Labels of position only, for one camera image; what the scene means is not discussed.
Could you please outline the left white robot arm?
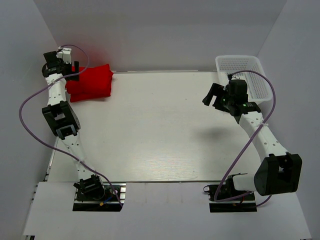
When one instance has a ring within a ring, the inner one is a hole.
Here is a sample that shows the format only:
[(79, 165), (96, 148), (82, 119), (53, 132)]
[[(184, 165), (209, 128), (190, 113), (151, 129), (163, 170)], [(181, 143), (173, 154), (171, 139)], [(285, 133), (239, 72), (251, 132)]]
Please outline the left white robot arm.
[(105, 196), (106, 187), (100, 177), (85, 168), (86, 155), (81, 146), (79, 130), (81, 125), (66, 97), (66, 83), (78, 81), (79, 62), (72, 64), (72, 49), (60, 47), (58, 51), (44, 53), (45, 65), (42, 75), (48, 84), (48, 103), (42, 114), (53, 134), (58, 137), (72, 155), (77, 170), (78, 182), (74, 187), (88, 199), (99, 200)]

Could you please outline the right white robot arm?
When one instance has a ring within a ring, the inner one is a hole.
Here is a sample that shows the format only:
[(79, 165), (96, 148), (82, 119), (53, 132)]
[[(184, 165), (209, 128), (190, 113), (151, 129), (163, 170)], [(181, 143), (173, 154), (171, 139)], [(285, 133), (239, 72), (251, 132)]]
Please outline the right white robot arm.
[(298, 154), (289, 153), (273, 135), (258, 104), (249, 101), (245, 80), (233, 79), (226, 86), (213, 83), (202, 102), (206, 106), (212, 103), (215, 109), (234, 117), (261, 161), (255, 174), (229, 174), (222, 186), (215, 189), (215, 200), (236, 200), (249, 192), (268, 196), (297, 191), (302, 159)]

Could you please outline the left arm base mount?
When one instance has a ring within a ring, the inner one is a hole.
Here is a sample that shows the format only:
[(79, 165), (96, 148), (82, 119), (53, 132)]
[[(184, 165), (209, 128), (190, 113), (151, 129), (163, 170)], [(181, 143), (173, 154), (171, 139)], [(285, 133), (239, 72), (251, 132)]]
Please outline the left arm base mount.
[(103, 183), (95, 175), (73, 184), (74, 212), (120, 212), (125, 203), (126, 184)]

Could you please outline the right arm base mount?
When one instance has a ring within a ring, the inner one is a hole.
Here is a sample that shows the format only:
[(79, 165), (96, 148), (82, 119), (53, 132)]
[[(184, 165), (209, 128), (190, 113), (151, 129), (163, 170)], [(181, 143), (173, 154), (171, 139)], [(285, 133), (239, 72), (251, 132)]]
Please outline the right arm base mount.
[[(217, 202), (214, 195), (218, 189), (218, 184), (208, 184), (203, 187), (203, 192), (208, 195), (210, 213), (253, 213), (257, 212), (256, 199), (253, 193), (239, 198)], [(246, 191), (227, 190), (224, 184), (217, 195), (217, 200), (224, 200), (238, 195), (245, 194)]]

